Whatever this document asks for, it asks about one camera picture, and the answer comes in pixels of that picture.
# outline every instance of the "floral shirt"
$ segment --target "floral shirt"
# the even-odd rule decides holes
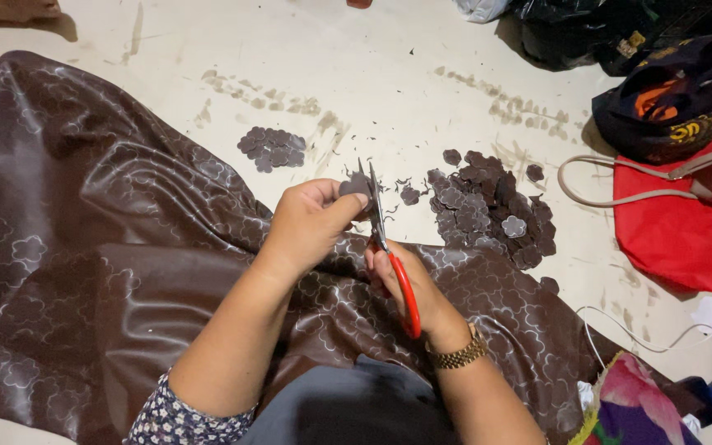
[[[256,406],[232,417],[205,414],[175,396],[168,376],[167,371],[158,379],[158,388],[147,399],[124,443],[221,445],[241,439],[252,425]]]

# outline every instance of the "person's left hand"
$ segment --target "person's left hand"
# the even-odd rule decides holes
[[[340,197],[339,189],[337,180],[314,179],[285,190],[258,258],[292,279],[320,263],[368,202],[361,193]]]

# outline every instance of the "gold watch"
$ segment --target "gold watch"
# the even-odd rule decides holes
[[[425,349],[430,355],[430,361],[433,366],[438,369],[458,369],[462,368],[476,359],[488,353],[488,345],[485,337],[482,336],[474,323],[469,323],[468,328],[471,330],[471,342],[460,351],[451,352],[450,354],[439,354],[430,348],[430,343],[425,343]]]

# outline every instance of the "red fabric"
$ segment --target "red fabric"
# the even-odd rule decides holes
[[[694,157],[712,151],[712,142]],[[618,159],[633,162],[619,156]],[[648,166],[667,172],[685,163]],[[614,168],[614,199],[659,188],[688,191],[691,178],[668,181]],[[693,290],[712,292],[712,206],[697,199],[655,197],[614,209],[619,247],[635,268]]]

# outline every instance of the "red scissors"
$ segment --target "red scissors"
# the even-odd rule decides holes
[[[358,171],[361,174],[364,174],[364,169],[361,167],[361,159],[358,160]],[[381,188],[378,184],[378,180],[375,178],[375,170],[372,169],[372,163],[370,163],[370,181],[367,185],[370,187],[370,194],[372,195],[372,208],[368,212],[370,214],[370,222],[372,224],[370,246],[374,253],[377,253],[380,248],[386,252],[387,256],[389,256],[391,268],[395,270],[397,281],[400,282],[400,290],[403,292],[403,300],[405,301],[406,317],[401,320],[403,329],[405,329],[409,337],[417,339],[422,333],[422,327],[419,323],[419,308],[416,306],[414,289],[410,286],[410,279],[408,279],[408,274],[405,272],[401,259],[395,257],[395,254],[389,250],[389,245],[386,243],[384,213],[381,207],[381,197],[378,196]]]

